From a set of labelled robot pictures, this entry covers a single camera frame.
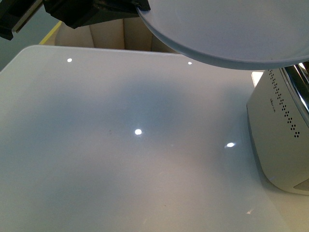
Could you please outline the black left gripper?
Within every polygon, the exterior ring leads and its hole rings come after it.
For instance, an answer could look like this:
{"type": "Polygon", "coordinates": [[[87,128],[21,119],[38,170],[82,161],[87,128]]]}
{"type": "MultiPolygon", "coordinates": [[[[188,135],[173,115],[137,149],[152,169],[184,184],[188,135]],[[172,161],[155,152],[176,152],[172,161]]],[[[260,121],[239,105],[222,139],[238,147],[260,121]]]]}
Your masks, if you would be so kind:
{"type": "Polygon", "coordinates": [[[2,0],[0,36],[11,40],[41,7],[72,29],[138,17],[138,10],[151,10],[147,0],[2,0]]]}

